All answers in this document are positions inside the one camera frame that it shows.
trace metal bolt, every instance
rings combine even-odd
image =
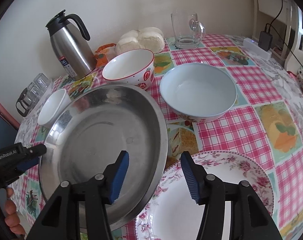
[[[60,186],[62,187],[67,187],[69,185],[69,182],[68,181],[63,181],[62,183],[60,183]]]
[[[243,185],[244,187],[248,187],[249,186],[249,182],[247,180],[242,180],[241,181],[241,185]]]
[[[215,175],[213,175],[213,174],[208,174],[207,176],[206,176],[206,179],[208,179],[208,180],[214,180],[216,177],[215,177]]]
[[[96,176],[95,176],[95,179],[96,180],[102,180],[104,178],[104,174],[97,174]]]

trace white power strip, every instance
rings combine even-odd
[[[250,38],[245,38],[243,42],[243,46],[247,49],[252,50],[259,56],[261,56],[264,60],[270,60],[271,57],[271,51],[265,51],[262,48],[258,46],[258,43],[256,41],[253,41]]]

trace checkered tablecloth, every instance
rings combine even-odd
[[[225,71],[237,84],[238,98],[235,105],[221,118],[209,123],[193,123],[193,130],[199,151],[230,150],[255,160],[268,174],[275,192],[273,219],[284,239],[292,239],[303,228],[303,98],[287,91],[275,83],[284,76],[286,84],[294,84],[287,73],[274,61],[266,62],[248,52],[241,44],[241,38],[227,35],[207,34],[198,48],[181,50],[166,39],[164,51],[155,55],[156,60],[165,58],[167,68],[159,68],[147,92],[160,106],[168,123],[181,119],[168,107],[160,95],[162,76],[175,65],[200,62],[216,66]],[[101,76],[102,68],[94,70],[78,82],[69,80],[68,75],[54,81],[52,91],[66,88],[75,99],[82,93],[106,82]],[[299,97],[301,105],[292,102]],[[17,139],[24,145],[36,145],[45,139],[46,131],[37,125],[36,116],[23,121]],[[279,128],[274,138],[274,127]],[[33,131],[30,139],[24,135]],[[21,213],[33,223],[45,201],[40,193],[38,167],[28,170],[17,182],[14,201]],[[28,206],[30,198],[35,205]],[[136,240],[135,223],[116,230],[114,236]]]

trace blue gripper pad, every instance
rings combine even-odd
[[[196,177],[194,176],[190,165],[194,164],[193,159],[191,158],[189,152],[183,152],[180,157],[180,163],[181,163],[181,168],[182,172],[184,173],[187,186],[191,195],[191,198],[196,201],[198,204],[199,199],[200,199],[200,194],[199,194],[199,183],[196,180]]]
[[[121,187],[125,180],[125,176],[129,166],[129,154],[126,151],[121,151],[119,157],[117,158],[115,164],[118,164],[119,167],[116,171],[116,174],[113,180],[110,182],[110,195],[109,200],[111,203],[119,197]]]

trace tablecloth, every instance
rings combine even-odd
[[[275,196],[273,219],[283,239],[297,239],[303,231],[303,94],[288,73],[274,60],[263,60],[242,46],[244,37],[207,34],[195,49],[178,49],[174,39],[155,55],[155,78],[147,92],[161,107],[168,129],[170,149],[166,166],[184,150],[230,150],[255,160],[268,174]],[[180,119],[159,92],[162,76],[175,65],[200,62],[225,71],[237,84],[237,101],[221,118],[209,123]],[[52,92],[66,88],[72,99],[106,82],[102,67],[80,81],[68,75],[56,79]],[[45,140],[47,129],[37,124],[44,103],[24,118],[16,142],[24,146]],[[14,182],[13,200],[33,224],[45,205],[39,187],[38,166]],[[113,232],[115,239],[135,240],[134,221]]]

